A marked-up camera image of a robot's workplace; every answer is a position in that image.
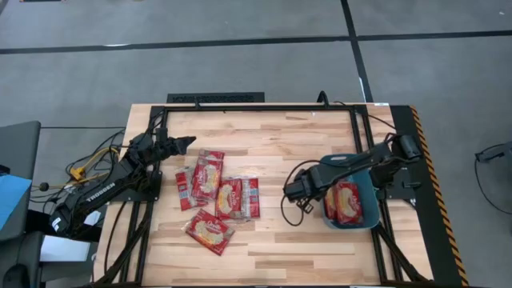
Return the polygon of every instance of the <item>food packet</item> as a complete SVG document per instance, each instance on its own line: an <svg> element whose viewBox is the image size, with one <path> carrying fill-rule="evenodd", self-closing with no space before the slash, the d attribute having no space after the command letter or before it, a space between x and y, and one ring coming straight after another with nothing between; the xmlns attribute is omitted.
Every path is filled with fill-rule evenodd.
<svg viewBox="0 0 512 288"><path fill-rule="evenodd" d="M185 225L184 231L219 256L234 233L228 225L203 209Z"/></svg>
<svg viewBox="0 0 512 288"><path fill-rule="evenodd" d="M336 220L336 200L334 199L335 191L334 189L329 189L327 191L326 197L323 199L326 216L328 219Z"/></svg>
<svg viewBox="0 0 512 288"><path fill-rule="evenodd" d="M221 220L243 219L242 180L225 179L221 181L215 203L215 216Z"/></svg>
<svg viewBox="0 0 512 288"><path fill-rule="evenodd" d="M199 151L198 163L194 170L192 195L197 199L215 200L221 180L224 152Z"/></svg>
<svg viewBox="0 0 512 288"><path fill-rule="evenodd" d="M341 224L362 223L361 200L358 186L352 182L338 182L334 187L337 219Z"/></svg>
<svg viewBox="0 0 512 288"><path fill-rule="evenodd" d="M194 168L187 166L179 169L175 175L179 193L179 204L182 207L182 211L188 210L192 207L208 204L208 202L204 200L197 200L192 196L191 189L193 172Z"/></svg>
<svg viewBox="0 0 512 288"><path fill-rule="evenodd" d="M242 179L242 212L245 218L259 218L259 183L257 178Z"/></svg>

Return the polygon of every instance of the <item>blue bowl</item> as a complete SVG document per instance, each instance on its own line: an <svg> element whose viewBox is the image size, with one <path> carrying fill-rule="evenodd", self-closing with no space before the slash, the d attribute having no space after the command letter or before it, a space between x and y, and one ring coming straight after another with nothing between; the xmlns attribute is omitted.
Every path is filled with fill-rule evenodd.
<svg viewBox="0 0 512 288"><path fill-rule="evenodd" d="M355 154L335 154L322 158L322 162L336 165L340 160L353 157ZM348 181L354 182L358 186L359 200L362 208L362 223L360 224L341 224L338 221L330 220L326 216L326 206L324 199L321 200L323 220L332 229L369 229L377 225L380 218L378 211L376 189L371 183L368 170L361 170L347 178Z"/></svg>

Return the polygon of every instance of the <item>yellow and black hazard tape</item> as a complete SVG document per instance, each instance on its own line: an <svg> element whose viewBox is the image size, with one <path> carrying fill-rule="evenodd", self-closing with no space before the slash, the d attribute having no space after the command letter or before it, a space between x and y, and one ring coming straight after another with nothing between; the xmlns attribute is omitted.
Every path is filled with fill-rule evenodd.
<svg viewBox="0 0 512 288"><path fill-rule="evenodd" d="M423 134L422 124L419 121L419 116L418 112L416 111L416 108L414 106L411 106L410 109L413 113L416 129L418 130L420 145L422 146L423 155L425 156L426 165L430 173L430 180L432 180L432 186L434 187L435 191L435 196L438 198L439 210L441 211L442 221L445 224L446 234L448 235L448 240L450 241L451 244L451 251L454 254L455 264L457 264L458 267L458 274L462 278L462 285L468 286L469 281L467 279L466 270L464 269L464 264L462 264L461 255L458 252L454 232L451 229L450 220L448 219L448 213L446 212L445 202L442 200L441 188L439 187L439 180L438 177L435 175L434 165L432 164L432 158L430 157L429 147L426 144L425 135Z"/></svg>

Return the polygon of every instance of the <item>wooden table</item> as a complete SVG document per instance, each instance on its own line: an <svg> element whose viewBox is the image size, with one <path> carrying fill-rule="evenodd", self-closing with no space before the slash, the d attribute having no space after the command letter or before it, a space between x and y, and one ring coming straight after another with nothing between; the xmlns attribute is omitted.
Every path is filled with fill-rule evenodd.
<svg viewBox="0 0 512 288"><path fill-rule="evenodd" d="M132 105L124 144L145 131L150 107ZM388 106L368 106L368 111L393 124ZM362 121L358 123L366 143ZM392 132L379 121L371 119L370 124L376 143ZM317 203L298 227L288 225L279 209L282 185L298 163L326 154L355 153L347 112L172 112L168 127L169 136L194 135L197 140L187 156L162 162L164 179L154 205L144 286L379 283L368 230L328 228ZM201 148L226 152L223 176L259 177L261 218L232 225L236 232L221 257L181 230L198 210L180 210L174 173L179 167L193 166ZM402 200L389 200L388 204L396 243L421 274L432 278L416 211ZM111 203L106 213L94 264L96 278L103 275L106 244L120 205ZM126 205L115 229L109 266L124 247L131 205ZM213 204L206 210L213 213ZM292 222L298 219L294 204L285 201L285 212ZM382 246L388 277L393 278L389 251ZM135 247L129 280L134 278L137 255Z"/></svg>

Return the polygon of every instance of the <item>gray floor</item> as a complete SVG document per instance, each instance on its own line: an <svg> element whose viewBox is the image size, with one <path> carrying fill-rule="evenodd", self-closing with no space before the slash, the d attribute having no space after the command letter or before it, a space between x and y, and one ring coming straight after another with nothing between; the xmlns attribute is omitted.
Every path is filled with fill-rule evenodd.
<svg viewBox="0 0 512 288"><path fill-rule="evenodd" d="M358 34L512 29L510 1L350 0L350 8ZM0 15L0 49L318 35L347 35L339 1L10 0ZM418 108L470 284L510 286L512 222L480 195L473 160L512 140L512 37L362 42L361 50L374 100ZM320 90L363 101L348 42L0 55L0 125L124 126L131 103L167 93L264 91L268 102L310 102ZM64 165L113 132L42 130L34 180L65 180ZM479 167L507 210L511 164Z"/></svg>

